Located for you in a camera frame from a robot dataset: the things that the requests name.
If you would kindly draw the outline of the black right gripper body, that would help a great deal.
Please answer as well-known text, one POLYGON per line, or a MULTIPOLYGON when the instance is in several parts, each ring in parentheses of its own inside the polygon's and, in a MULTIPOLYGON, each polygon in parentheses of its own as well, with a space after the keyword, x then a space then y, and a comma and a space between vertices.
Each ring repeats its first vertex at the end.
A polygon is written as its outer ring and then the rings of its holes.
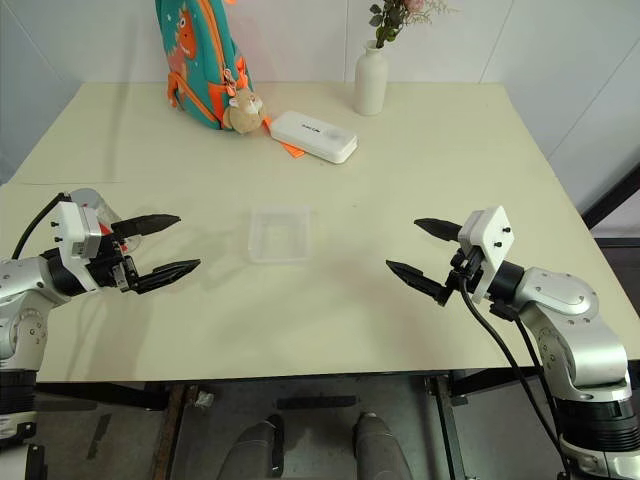
POLYGON ((481 266, 484 259, 485 255, 480 247, 472 247, 468 253, 458 248, 450 261, 452 269, 445 286, 451 290, 460 291, 460 281, 464 279, 467 292, 474 293, 484 273, 481 266))

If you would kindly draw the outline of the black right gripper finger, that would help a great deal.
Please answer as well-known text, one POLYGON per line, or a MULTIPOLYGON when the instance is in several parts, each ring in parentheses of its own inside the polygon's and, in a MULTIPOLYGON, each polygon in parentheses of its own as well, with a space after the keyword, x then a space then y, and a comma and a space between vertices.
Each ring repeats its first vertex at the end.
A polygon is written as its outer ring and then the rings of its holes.
POLYGON ((449 298, 449 291, 444 285, 429 279, 421 270, 408 264, 386 260, 387 267, 406 285, 426 294, 438 304, 445 304, 449 298))
POLYGON ((462 229, 461 225, 436 218, 416 219, 414 224, 428 234, 443 241, 458 242, 459 232, 462 229))

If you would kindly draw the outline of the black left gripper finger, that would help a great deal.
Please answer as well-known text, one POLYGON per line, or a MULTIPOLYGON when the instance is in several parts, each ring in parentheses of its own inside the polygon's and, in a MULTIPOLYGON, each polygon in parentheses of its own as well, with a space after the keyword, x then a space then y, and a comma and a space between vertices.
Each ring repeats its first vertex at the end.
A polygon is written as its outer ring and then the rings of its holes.
POLYGON ((151 273, 137 276, 132 285, 132 290, 139 294, 145 294, 153 290, 165 287, 177 282, 191 273, 201 264, 200 259, 172 262, 156 267, 151 273))
POLYGON ((147 236, 160 232, 181 221, 181 218, 170 214, 143 215, 111 224, 111 231, 118 238, 147 236))

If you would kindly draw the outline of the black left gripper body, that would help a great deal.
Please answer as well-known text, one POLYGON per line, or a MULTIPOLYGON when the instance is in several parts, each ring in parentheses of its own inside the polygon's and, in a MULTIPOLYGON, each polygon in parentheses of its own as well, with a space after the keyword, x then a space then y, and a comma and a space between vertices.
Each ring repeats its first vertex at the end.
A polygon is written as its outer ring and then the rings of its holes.
POLYGON ((89 273, 99 287, 127 292, 138 286, 133 258, 123 253, 121 242, 113 233, 101 238, 97 254, 89 262, 89 273))

